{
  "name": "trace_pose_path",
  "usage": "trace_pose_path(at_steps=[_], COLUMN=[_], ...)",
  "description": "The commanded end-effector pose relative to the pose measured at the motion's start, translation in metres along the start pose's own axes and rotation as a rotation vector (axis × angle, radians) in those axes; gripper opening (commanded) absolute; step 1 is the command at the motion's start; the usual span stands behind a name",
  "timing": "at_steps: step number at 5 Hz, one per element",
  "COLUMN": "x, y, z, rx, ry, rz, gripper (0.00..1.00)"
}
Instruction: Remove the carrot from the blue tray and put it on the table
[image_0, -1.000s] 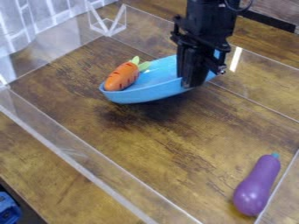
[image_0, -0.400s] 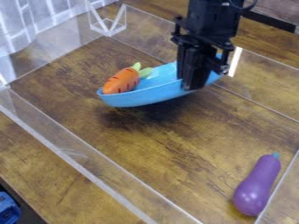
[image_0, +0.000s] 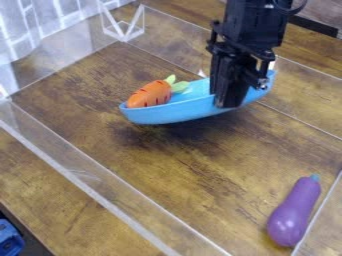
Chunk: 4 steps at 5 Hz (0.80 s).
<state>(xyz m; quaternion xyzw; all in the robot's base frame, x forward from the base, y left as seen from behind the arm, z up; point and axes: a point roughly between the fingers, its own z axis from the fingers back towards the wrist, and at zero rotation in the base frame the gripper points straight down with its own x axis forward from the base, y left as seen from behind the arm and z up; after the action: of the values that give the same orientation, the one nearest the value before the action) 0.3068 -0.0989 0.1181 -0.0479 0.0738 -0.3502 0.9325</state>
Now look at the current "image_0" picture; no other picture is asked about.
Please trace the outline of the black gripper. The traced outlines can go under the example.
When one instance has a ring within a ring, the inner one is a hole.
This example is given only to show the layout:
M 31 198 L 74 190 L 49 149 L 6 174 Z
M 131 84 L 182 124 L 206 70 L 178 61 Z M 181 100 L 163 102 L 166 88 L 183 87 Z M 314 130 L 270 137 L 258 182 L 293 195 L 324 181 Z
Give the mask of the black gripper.
M 228 0 L 212 23 L 210 93 L 218 108 L 242 105 L 250 85 L 266 90 L 274 49 L 282 45 L 294 0 Z

